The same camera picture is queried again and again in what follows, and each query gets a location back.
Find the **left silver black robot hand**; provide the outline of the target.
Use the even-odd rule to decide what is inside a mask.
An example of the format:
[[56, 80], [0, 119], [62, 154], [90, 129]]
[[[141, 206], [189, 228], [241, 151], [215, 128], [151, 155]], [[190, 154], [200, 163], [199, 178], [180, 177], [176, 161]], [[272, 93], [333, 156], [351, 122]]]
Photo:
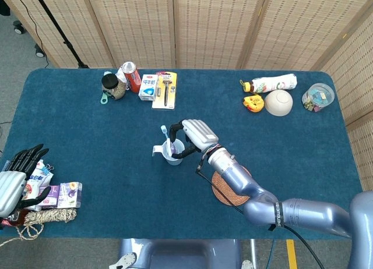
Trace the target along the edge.
[[34, 199], [23, 200], [22, 193], [38, 161], [49, 152], [38, 144], [33, 148], [22, 150], [11, 159], [6, 170], [1, 172], [1, 219], [8, 218], [16, 210], [21, 210], [41, 203], [49, 194], [51, 187], [46, 187]]

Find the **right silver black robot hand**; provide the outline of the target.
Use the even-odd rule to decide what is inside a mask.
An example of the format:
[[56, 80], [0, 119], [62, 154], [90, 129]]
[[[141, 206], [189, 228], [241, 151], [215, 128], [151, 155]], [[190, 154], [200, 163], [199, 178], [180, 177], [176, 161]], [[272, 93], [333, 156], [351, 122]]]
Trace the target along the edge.
[[182, 130], [190, 146], [184, 149], [181, 153], [172, 153], [175, 159], [182, 159], [194, 152], [205, 152], [209, 147], [219, 143], [219, 138], [202, 120], [198, 119], [183, 119], [178, 123], [170, 126], [169, 137], [170, 142], [176, 140], [177, 132]]

